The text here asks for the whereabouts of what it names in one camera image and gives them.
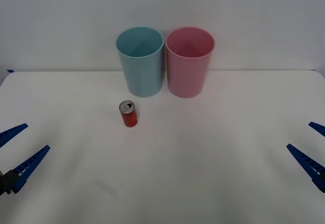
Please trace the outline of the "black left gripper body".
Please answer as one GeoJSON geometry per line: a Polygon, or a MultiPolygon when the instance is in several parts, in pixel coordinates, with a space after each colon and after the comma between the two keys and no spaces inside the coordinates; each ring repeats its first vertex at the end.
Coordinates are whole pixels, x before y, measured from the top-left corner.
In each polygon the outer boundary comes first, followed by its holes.
{"type": "Polygon", "coordinates": [[[11,193],[11,176],[10,173],[2,174],[1,173],[1,195],[11,193]]]}

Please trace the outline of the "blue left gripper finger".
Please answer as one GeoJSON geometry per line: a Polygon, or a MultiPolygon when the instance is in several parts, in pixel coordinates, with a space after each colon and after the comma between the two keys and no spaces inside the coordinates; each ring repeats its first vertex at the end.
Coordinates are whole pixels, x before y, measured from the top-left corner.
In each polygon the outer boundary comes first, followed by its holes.
{"type": "Polygon", "coordinates": [[[15,126],[9,130],[0,133],[0,148],[16,137],[20,132],[28,127],[26,123],[15,126]]]}
{"type": "Polygon", "coordinates": [[[18,165],[16,168],[7,173],[7,193],[18,193],[26,184],[27,179],[43,160],[50,150],[50,146],[46,145],[26,161],[18,165]]]}

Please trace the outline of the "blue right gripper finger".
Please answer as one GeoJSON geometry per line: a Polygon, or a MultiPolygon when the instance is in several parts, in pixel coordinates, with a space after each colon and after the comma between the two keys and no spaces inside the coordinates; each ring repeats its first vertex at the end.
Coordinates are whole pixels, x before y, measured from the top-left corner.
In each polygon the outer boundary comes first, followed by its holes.
{"type": "Polygon", "coordinates": [[[325,126],[320,125],[318,123],[315,122],[310,122],[309,126],[311,128],[313,128],[314,130],[316,130],[318,133],[320,133],[321,135],[325,135],[325,126]]]}
{"type": "Polygon", "coordinates": [[[314,161],[291,144],[288,144],[286,147],[300,166],[310,176],[316,187],[324,193],[324,166],[314,161]]]}

